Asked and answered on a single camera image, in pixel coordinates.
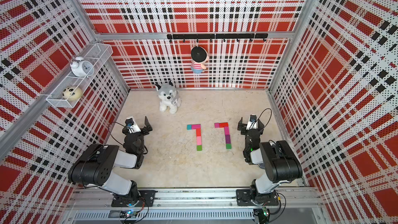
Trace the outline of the purple block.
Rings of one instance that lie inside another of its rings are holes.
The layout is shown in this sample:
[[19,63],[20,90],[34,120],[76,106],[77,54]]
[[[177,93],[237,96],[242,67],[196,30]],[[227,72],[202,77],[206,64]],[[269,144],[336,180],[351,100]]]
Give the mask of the purple block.
[[229,135],[226,135],[226,144],[230,144],[231,143],[231,137]]

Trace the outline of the light pink block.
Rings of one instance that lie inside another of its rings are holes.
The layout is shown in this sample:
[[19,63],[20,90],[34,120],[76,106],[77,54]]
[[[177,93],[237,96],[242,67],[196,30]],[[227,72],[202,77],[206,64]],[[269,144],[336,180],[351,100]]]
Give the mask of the light pink block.
[[202,137],[197,136],[197,146],[202,146]]

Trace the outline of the magenta long block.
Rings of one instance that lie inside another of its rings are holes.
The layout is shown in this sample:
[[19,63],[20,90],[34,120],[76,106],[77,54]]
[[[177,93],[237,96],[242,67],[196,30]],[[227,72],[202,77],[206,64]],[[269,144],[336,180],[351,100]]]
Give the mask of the magenta long block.
[[200,124],[192,124],[191,129],[200,129],[201,125]]

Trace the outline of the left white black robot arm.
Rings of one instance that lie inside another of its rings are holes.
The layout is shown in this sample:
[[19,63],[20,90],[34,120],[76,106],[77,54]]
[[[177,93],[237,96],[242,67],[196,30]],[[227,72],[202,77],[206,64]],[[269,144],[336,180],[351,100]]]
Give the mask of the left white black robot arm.
[[139,127],[134,117],[125,120],[122,133],[125,135],[124,150],[118,145],[92,144],[77,159],[68,172],[68,180],[85,188],[96,187],[115,196],[138,201],[137,183],[113,172],[115,167],[138,170],[148,149],[144,137],[152,131],[145,118],[145,126]]

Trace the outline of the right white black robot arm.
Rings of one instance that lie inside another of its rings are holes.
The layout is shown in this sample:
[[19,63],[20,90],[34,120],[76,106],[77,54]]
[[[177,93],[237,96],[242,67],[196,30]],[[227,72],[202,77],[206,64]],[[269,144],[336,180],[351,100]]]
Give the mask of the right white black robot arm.
[[250,194],[253,201],[260,202],[275,192],[281,184],[301,178],[302,166],[287,141],[261,142],[265,125],[251,115],[247,124],[241,119],[237,130],[245,136],[243,157],[249,165],[262,165],[264,174],[253,180]]

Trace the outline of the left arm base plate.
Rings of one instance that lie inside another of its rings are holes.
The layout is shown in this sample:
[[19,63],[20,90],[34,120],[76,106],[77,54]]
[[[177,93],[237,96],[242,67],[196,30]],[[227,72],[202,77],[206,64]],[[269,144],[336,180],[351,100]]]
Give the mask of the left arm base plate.
[[132,196],[113,195],[112,207],[139,207],[143,203],[145,206],[152,207],[155,199],[156,190],[138,190]]

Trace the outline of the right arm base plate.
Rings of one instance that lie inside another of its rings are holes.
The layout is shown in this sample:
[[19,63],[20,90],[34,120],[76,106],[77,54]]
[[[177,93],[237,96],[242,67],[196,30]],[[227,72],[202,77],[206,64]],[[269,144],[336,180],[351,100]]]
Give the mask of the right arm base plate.
[[250,189],[236,190],[238,206],[279,206],[279,199],[275,191],[268,194],[259,194]]

